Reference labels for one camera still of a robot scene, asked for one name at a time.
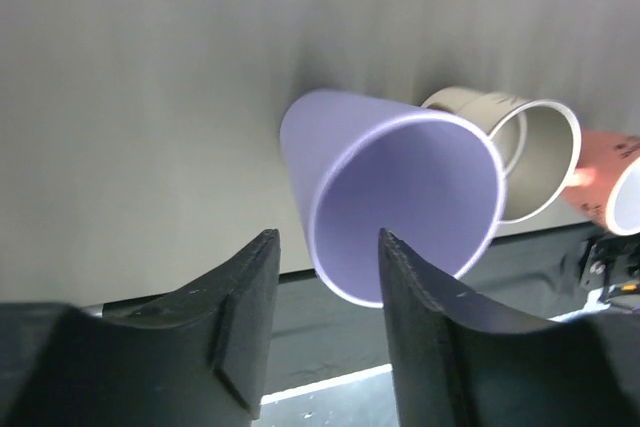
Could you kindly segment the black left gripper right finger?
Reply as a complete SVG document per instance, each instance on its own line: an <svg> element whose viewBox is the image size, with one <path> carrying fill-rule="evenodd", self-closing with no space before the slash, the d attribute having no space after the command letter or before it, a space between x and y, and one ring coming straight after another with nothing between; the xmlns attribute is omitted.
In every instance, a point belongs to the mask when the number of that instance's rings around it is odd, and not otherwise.
<svg viewBox="0 0 640 427"><path fill-rule="evenodd" d="M380 285L403 426L635 426L639 318L536 317L469 288L388 230Z"/></svg>

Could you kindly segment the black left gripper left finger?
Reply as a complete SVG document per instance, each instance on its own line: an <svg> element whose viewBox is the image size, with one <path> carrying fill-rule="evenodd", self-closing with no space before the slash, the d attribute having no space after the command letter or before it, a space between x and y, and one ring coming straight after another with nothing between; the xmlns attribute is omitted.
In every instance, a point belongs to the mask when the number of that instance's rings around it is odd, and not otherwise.
<svg viewBox="0 0 640 427"><path fill-rule="evenodd" d="M1 307L5 426L247 426L259 416L280 236L120 316Z"/></svg>

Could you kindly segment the lavender plastic cup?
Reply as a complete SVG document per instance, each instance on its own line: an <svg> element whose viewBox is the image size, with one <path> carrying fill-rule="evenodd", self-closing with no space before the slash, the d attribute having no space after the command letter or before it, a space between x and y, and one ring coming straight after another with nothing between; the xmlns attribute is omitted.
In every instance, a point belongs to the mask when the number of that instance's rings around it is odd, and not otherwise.
<svg viewBox="0 0 640 427"><path fill-rule="evenodd" d="M506 202L502 159L461 117L319 89L288 108L279 140L314 270L353 304L383 304L381 230L457 278L495 235Z"/></svg>

